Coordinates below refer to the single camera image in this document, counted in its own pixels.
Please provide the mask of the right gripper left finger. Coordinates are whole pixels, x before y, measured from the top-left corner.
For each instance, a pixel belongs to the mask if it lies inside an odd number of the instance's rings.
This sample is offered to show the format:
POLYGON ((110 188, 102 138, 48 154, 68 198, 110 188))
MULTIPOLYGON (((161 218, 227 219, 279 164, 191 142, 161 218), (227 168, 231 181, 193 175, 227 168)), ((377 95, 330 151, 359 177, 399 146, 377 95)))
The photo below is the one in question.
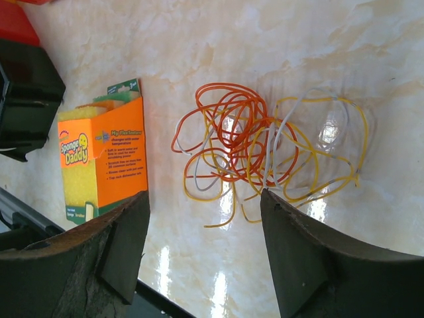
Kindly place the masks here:
POLYGON ((2 317, 124 317, 150 219, 148 192, 53 237, 1 233, 2 317))

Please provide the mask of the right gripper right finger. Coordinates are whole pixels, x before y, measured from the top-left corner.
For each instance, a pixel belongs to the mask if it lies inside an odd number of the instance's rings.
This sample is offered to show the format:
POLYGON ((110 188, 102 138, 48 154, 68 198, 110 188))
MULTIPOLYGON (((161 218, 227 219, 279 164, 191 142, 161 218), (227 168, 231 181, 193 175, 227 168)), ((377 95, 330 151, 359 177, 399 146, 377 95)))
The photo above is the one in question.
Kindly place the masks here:
POLYGON ((423 316, 423 257, 350 237, 267 189, 260 210, 281 317, 423 316))

